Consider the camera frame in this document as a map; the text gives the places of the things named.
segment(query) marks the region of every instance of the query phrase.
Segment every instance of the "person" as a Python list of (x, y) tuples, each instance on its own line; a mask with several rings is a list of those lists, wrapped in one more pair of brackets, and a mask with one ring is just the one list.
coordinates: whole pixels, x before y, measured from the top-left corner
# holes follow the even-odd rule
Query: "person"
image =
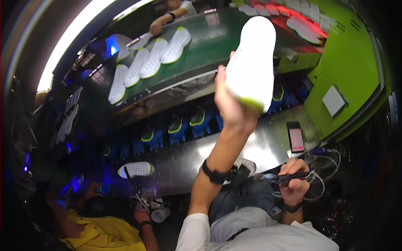
[[(221, 65), (215, 78), (215, 103), (224, 127), (193, 184), (176, 251), (339, 250), (335, 242), (303, 221), (301, 202), (310, 186), (307, 181), (293, 179), (280, 185), (286, 208), (282, 223), (274, 221), (267, 212), (273, 206), (268, 184), (254, 183), (243, 189), (242, 196), (232, 192), (218, 194), (258, 119), (255, 111), (231, 96), (225, 78)], [(279, 175), (306, 171), (309, 168), (302, 159), (290, 158)], [(208, 213), (215, 218), (211, 227)]]
[(34, 222), (47, 233), (58, 236), (67, 247), (77, 251), (106, 248), (116, 251), (159, 251), (158, 242), (150, 224), (148, 212), (135, 209), (134, 218), (141, 225), (139, 231), (127, 221), (112, 216), (81, 217), (84, 204), (102, 195), (95, 192), (100, 184), (92, 182), (84, 196), (79, 198), (67, 214), (55, 200), (55, 196), (43, 186), (29, 199)]
[(117, 52), (119, 52), (119, 57), (126, 57), (128, 52), (126, 45), (131, 41), (132, 39), (125, 35), (113, 34), (105, 39), (97, 38), (87, 46), (85, 51), (100, 54), (104, 60), (109, 59)]
[(187, 0), (166, 0), (168, 11), (165, 15), (158, 17), (150, 25), (150, 33), (154, 36), (162, 32), (162, 25), (173, 20), (197, 14), (193, 4)]

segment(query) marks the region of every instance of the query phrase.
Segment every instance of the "phone screen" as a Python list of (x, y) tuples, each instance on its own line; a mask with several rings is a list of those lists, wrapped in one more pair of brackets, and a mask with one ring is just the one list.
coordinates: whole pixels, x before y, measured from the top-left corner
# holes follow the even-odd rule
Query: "phone screen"
[(289, 129), (292, 152), (304, 151), (302, 131), (300, 128)]

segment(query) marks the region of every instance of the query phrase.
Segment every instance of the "white cup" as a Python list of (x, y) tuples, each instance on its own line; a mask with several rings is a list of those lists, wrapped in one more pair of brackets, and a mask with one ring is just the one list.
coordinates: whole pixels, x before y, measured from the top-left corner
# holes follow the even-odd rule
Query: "white cup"
[(161, 223), (171, 214), (169, 208), (160, 208), (151, 213), (151, 218), (156, 223)]

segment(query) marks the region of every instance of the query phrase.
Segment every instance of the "yellow shirt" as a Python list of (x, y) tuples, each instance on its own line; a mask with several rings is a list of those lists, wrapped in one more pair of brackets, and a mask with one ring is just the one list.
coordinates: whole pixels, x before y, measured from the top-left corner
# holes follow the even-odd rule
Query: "yellow shirt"
[(87, 224), (80, 238), (60, 239), (67, 247), (77, 251), (146, 251), (138, 230), (125, 220), (116, 217), (82, 218), (70, 209), (67, 218), (77, 224)]

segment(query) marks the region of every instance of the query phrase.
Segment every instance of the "green conveyor belt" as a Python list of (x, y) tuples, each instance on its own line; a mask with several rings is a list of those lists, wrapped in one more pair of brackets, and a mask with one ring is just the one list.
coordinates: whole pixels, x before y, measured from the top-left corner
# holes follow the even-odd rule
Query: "green conveyor belt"
[[(108, 118), (124, 107), (138, 101), (139, 94), (145, 89), (154, 87), (175, 76), (199, 69), (208, 65), (229, 60), (230, 52), (235, 50), (240, 41), (243, 25), (250, 19), (249, 16), (238, 9), (222, 9), (217, 12), (191, 17), (174, 23), (163, 29), (161, 38), (170, 41), (179, 26), (183, 26), (191, 33), (191, 43), (185, 47), (182, 57), (170, 65), (162, 65), (156, 76), (140, 80), (135, 86), (126, 89), (123, 105), (112, 106), (108, 102), (108, 95), (113, 82), (116, 62), (114, 57), (83, 84), (83, 91), (79, 101), (80, 118), (77, 126), (87, 125)], [(282, 16), (270, 17), (276, 32), (277, 41), (274, 55), (283, 54), (284, 48), (313, 47), (312, 44), (302, 40), (295, 33), (286, 28), (286, 18)], [(151, 50), (155, 38), (146, 46)]]

